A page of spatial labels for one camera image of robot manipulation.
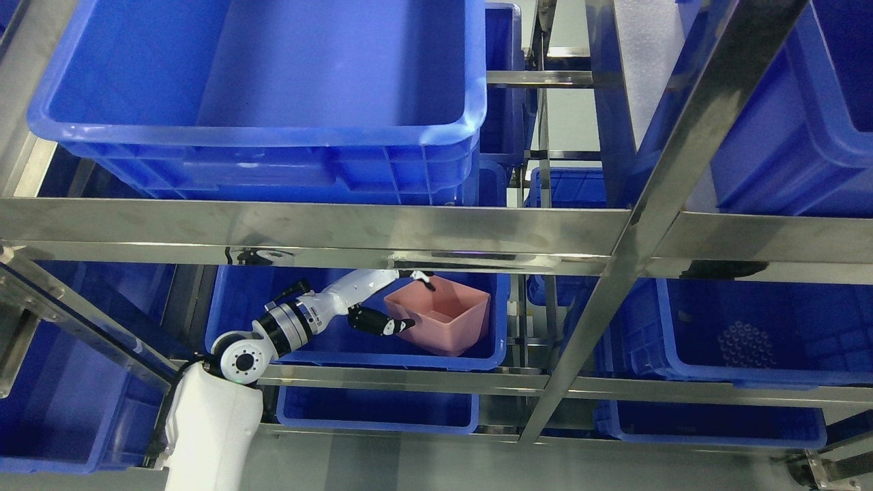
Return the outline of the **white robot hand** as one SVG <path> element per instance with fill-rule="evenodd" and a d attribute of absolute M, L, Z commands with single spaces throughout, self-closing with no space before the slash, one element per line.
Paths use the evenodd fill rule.
<path fill-rule="evenodd" d="M 319 319 L 347 315 L 347 323 L 356 331 L 374 336 L 393 336 L 414 327 L 415 321 L 396 319 L 379 310 L 356 305 L 362 304 L 399 278 L 411 278 L 424 284 L 428 291 L 434 292 L 436 287 L 432 283 L 433 277 L 433 271 L 356 269 L 321 292 L 315 293 L 312 296 L 312 313 Z"/>

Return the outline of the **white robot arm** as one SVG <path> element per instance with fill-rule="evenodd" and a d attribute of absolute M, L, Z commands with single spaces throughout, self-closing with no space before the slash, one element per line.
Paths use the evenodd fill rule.
<path fill-rule="evenodd" d="M 402 278 L 434 291 L 431 271 L 358 269 L 321 291 L 299 280 L 265 305 L 248 331 L 216 339 L 209 354 L 181 366 L 171 403 L 161 416 L 166 448 L 156 467 L 168 469 L 168 490 L 237 490 L 264 411 L 256 388 L 270 364 L 307 345 L 338 316 L 372 336 L 393 336 L 414 326 L 364 305 Z"/>

